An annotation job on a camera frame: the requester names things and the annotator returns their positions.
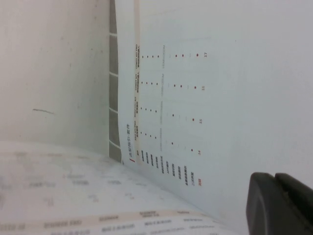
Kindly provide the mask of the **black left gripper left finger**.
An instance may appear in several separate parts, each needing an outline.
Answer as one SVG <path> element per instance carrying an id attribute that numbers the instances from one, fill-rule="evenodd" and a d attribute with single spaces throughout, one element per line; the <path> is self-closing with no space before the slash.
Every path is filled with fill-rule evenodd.
<path id="1" fill-rule="evenodd" d="M 311 235 L 313 220 L 306 220 L 282 187 L 268 173 L 250 177 L 246 203 L 248 231 L 251 235 Z"/>

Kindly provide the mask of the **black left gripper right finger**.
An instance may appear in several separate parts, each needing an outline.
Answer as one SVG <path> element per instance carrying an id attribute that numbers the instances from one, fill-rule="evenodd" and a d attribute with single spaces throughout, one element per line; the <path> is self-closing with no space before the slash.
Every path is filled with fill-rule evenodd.
<path id="1" fill-rule="evenodd" d="M 313 189 L 286 173 L 276 173 L 275 179 L 301 215 L 312 220 Z"/>

